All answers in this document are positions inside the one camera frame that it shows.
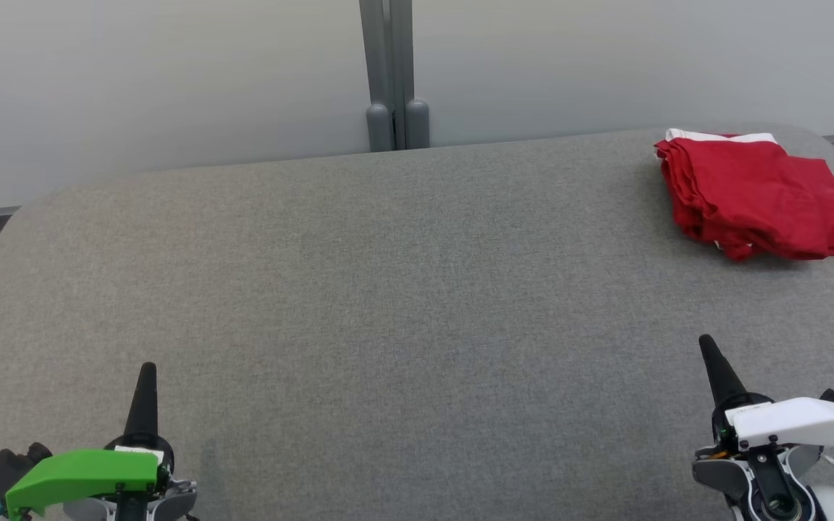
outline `white wall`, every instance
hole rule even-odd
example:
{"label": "white wall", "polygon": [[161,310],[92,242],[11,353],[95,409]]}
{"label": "white wall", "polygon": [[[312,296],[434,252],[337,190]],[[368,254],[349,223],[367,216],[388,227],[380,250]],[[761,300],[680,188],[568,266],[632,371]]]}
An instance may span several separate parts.
{"label": "white wall", "polygon": [[672,123],[834,135],[834,0],[413,0],[431,144]]}
{"label": "white wall", "polygon": [[0,207],[99,175],[368,151],[356,0],[0,1]]}

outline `folded red fabric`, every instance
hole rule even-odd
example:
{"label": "folded red fabric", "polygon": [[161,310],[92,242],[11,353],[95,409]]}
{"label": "folded red fabric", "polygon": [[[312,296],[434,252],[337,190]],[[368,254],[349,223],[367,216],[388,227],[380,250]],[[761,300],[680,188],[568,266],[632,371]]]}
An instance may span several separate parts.
{"label": "folded red fabric", "polygon": [[674,219],[736,261],[760,251],[816,260],[834,255],[834,176],[822,159],[772,142],[675,138],[656,144]]}

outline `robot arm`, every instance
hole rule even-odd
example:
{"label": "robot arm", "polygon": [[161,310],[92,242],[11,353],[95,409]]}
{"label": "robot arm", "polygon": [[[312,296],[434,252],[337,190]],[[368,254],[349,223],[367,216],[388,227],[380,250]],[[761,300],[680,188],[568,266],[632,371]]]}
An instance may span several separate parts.
{"label": "robot arm", "polygon": [[834,447],[834,391],[774,402],[745,390],[712,337],[699,345],[715,401],[715,445],[696,453],[695,481],[725,494],[738,520],[834,521],[798,479],[820,458],[834,464],[822,454]]}
{"label": "robot arm", "polygon": [[0,515],[27,521],[62,502],[74,521],[197,521],[189,511],[198,487],[173,479],[174,469],[172,446],[159,435],[156,366],[145,363],[125,434],[105,449],[54,456],[35,443],[27,456],[0,452]]}
{"label": "robot arm", "polygon": [[727,411],[725,416],[731,418],[742,452],[772,443],[834,447],[834,403],[825,400],[786,399]]}

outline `red cloth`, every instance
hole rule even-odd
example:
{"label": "red cloth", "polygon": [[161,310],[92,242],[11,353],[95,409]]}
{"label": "red cloth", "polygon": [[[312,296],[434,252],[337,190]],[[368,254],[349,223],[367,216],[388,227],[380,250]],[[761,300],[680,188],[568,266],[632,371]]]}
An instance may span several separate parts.
{"label": "red cloth", "polygon": [[656,144],[675,222],[742,261],[760,251],[816,260],[834,255],[834,176],[822,159],[771,142],[676,138]]}

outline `gray fabric surface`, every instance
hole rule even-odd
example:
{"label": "gray fabric surface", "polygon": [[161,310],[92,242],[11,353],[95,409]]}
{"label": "gray fabric surface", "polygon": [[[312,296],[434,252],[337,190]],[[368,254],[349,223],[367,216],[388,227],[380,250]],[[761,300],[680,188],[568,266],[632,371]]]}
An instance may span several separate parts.
{"label": "gray fabric surface", "polygon": [[[813,133],[712,130],[834,171]],[[734,264],[682,237],[662,136],[168,171],[21,208],[0,448],[110,441],[153,360],[203,519],[723,515],[691,480],[697,337],[776,399],[834,388],[834,258]]]}

